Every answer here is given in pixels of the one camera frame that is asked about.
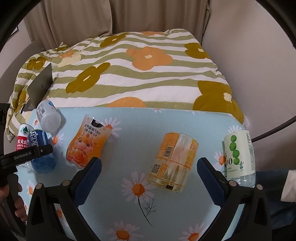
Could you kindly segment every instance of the bed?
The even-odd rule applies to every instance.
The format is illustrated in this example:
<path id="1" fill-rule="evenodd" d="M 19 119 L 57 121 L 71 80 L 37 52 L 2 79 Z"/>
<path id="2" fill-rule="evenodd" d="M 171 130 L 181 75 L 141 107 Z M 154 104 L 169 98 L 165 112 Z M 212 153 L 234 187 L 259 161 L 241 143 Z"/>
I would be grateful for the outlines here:
<path id="1" fill-rule="evenodd" d="M 31 112 L 27 87 L 49 64 L 53 84 L 45 99 L 56 107 L 143 107 L 223 112 L 241 124 L 244 116 L 210 56 L 185 29 L 123 32 L 30 57 L 21 67 L 7 115 L 11 141 Z M 38 120 L 30 125 L 36 126 Z"/>

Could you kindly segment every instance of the green grapes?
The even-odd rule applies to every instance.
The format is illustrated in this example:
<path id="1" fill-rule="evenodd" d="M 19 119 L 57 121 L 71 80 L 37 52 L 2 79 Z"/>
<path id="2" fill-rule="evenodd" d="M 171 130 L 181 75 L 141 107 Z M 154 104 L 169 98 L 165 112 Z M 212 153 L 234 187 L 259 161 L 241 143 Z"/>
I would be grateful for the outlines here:
<path id="1" fill-rule="evenodd" d="M 237 140 L 237 137 L 235 135 L 230 137 L 231 142 L 235 142 Z"/>
<path id="2" fill-rule="evenodd" d="M 235 142 L 231 142 L 230 145 L 229 145 L 229 149 L 230 149 L 231 151 L 234 151 L 236 148 L 237 148 L 236 143 L 235 143 Z"/>
<path id="3" fill-rule="evenodd" d="M 233 163 L 234 163 L 235 165 L 238 165 L 238 164 L 239 164 L 239 158 L 234 158 Z"/>
<path id="4" fill-rule="evenodd" d="M 232 156 L 233 156 L 234 158 L 239 157 L 239 150 L 234 150 L 233 153 L 232 153 Z"/>

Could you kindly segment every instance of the white bottle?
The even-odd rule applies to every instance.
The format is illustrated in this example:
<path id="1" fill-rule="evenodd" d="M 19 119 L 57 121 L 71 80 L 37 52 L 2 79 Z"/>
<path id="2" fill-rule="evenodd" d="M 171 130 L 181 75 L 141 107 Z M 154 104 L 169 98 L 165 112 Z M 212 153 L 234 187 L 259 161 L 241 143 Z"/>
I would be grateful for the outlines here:
<path id="1" fill-rule="evenodd" d="M 236 131 L 224 138 L 227 179 L 240 186 L 256 184 L 254 149 L 249 131 Z"/>
<path id="2" fill-rule="evenodd" d="M 41 101 L 36 112 L 42 130 L 48 133 L 57 131 L 61 125 L 61 115 L 50 100 Z"/>

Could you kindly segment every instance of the green grape label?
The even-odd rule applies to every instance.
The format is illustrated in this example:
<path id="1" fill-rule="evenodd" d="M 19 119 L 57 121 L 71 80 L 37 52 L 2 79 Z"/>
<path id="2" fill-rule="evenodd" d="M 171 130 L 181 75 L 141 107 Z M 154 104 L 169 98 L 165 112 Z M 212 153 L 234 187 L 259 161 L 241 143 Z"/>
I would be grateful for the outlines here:
<path id="1" fill-rule="evenodd" d="M 255 173 L 254 149 L 249 131 L 236 131 L 224 138 L 227 178 Z"/>

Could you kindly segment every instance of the cartoon drink pouch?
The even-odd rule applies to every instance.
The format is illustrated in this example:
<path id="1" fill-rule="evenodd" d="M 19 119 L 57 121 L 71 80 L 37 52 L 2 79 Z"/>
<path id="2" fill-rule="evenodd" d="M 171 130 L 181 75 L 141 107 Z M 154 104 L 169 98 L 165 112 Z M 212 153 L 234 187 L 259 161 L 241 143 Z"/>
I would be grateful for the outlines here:
<path id="1" fill-rule="evenodd" d="M 83 169 L 95 156 L 100 158 L 105 141 L 112 130 L 103 126 L 93 116 L 85 115 L 82 124 L 70 142 L 66 160 Z"/>

